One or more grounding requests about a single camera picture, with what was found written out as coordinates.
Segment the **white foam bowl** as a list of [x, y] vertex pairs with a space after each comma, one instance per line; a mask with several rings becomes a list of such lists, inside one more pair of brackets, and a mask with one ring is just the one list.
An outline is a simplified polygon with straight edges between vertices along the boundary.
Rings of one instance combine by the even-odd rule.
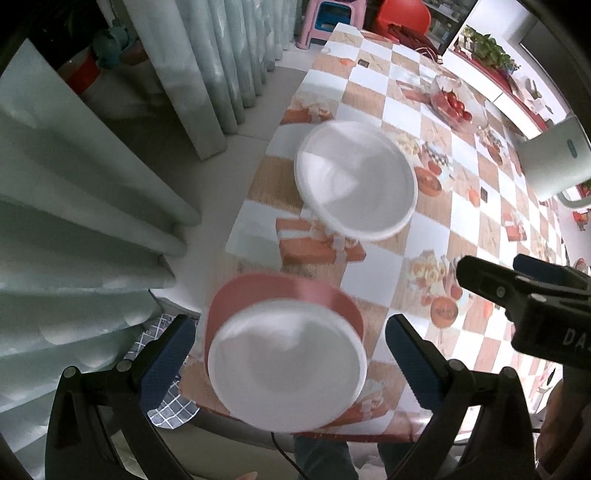
[[207, 373], [231, 416], [270, 432], [307, 432], [353, 405], [367, 355], [353, 326], [332, 309], [268, 300], [232, 315], [215, 333]]
[[304, 205], [335, 232], [382, 241], [410, 221], [418, 199], [414, 167], [380, 128], [331, 120], [315, 126], [294, 159]]

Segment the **pink square plate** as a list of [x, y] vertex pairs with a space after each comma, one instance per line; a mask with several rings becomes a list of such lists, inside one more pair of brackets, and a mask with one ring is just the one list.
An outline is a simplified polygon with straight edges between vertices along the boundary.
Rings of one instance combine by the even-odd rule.
[[345, 318], [363, 339], [363, 316], [344, 291], [318, 279], [280, 272], [253, 271], [226, 282], [211, 301], [204, 333], [204, 364], [214, 335], [236, 313], [257, 303], [270, 300], [298, 300], [317, 304]]

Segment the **checkered grey cloth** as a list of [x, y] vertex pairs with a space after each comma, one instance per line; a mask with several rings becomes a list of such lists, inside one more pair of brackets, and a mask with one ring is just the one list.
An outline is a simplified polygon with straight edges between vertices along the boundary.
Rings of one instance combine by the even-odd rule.
[[159, 347], [158, 340], [164, 336], [164, 345], [140, 379], [140, 409], [157, 428], [174, 430], [198, 413], [199, 408], [179, 389], [197, 322], [186, 315], [162, 314], [143, 330], [124, 356], [125, 360], [135, 361], [146, 346], [155, 343]]

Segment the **pale green appliance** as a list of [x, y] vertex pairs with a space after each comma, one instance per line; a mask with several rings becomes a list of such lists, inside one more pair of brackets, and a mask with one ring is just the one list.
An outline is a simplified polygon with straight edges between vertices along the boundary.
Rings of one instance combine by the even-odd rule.
[[516, 147], [521, 170], [539, 201], [557, 196], [572, 210], [590, 200], [570, 200], [564, 192], [590, 179], [590, 140], [575, 115]]

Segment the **glass bowl of tomatoes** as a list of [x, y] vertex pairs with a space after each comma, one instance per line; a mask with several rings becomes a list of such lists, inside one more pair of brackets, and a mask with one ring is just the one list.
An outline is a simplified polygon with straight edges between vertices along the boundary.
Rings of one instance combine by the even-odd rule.
[[460, 79], [436, 76], [429, 97], [435, 114], [457, 132], [475, 134], [489, 125], [486, 109]]

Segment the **green potted plant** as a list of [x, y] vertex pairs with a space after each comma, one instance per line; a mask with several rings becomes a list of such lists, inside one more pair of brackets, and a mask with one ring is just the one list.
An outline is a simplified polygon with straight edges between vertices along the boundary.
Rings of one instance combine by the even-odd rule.
[[481, 34], [472, 27], [466, 26], [462, 31], [465, 48], [482, 65], [496, 71], [512, 74], [520, 69], [515, 60], [499, 45], [490, 34]]

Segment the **red chair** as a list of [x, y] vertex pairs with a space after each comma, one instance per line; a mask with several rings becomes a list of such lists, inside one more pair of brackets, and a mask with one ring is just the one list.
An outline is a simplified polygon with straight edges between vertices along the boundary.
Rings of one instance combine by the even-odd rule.
[[385, 0], [374, 18], [372, 31], [384, 36], [394, 24], [426, 34], [431, 21], [431, 12], [421, 0]]

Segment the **pink plastic stool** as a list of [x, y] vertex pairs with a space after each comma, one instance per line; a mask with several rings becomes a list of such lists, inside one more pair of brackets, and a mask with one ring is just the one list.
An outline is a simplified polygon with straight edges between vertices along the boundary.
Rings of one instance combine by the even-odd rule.
[[366, 8], [366, 0], [308, 2], [301, 35], [297, 40], [297, 48], [308, 50], [312, 40], [327, 41], [339, 23], [362, 28]]

